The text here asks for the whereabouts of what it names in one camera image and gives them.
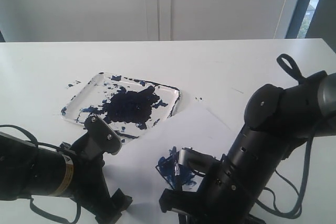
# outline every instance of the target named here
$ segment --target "white tabletop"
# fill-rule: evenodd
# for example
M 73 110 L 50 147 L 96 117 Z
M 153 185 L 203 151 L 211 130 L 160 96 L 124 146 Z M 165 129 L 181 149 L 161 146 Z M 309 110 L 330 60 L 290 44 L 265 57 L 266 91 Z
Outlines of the white tabletop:
M 197 98 L 237 134 L 243 125 L 245 105 L 254 91 L 265 83 L 284 88 L 296 85 L 276 63 L 281 53 L 291 55 L 304 76 L 320 70 L 336 72 L 336 55 L 321 39 L 2 43 L 0 124 L 21 126 L 41 142 L 72 143 L 85 131 L 64 121 L 60 109 L 98 72 L 110 72 L 178 87 L 182 91 L 178 111 Z M 76 80 L 82 83 L 67 88 Z M 6 132 L 20 136 L 11 130 Z M 277 218 L 257 206 L 252 213 L 268 223 L 334 223 L 335 140 L 318 138 L 313 144 L 308 188 L 299 219 Z M 279 167 L 297 186 L 303 153 L 304 147 L 297 149 Z M 295 194 L 282 182 L 283 187 L 274 188 L 272 185 L 279 185 L 278 180 L 273 177 L 269 186 L 279 195 L 280 209 L 290 210 Z M 57 205 L 44 207 L 60 215 L 62 207 L 75 210 L 73 203 L 65 200 L 48 198 L 46 202 Z M 7 223 L 19 223 L 23 218 L 27 223 L 49 223 L 31 213 L 26 200 L 0 202 L 0 214 Z M 85 216 L 79 223 L 94 223 L 93 217 Z

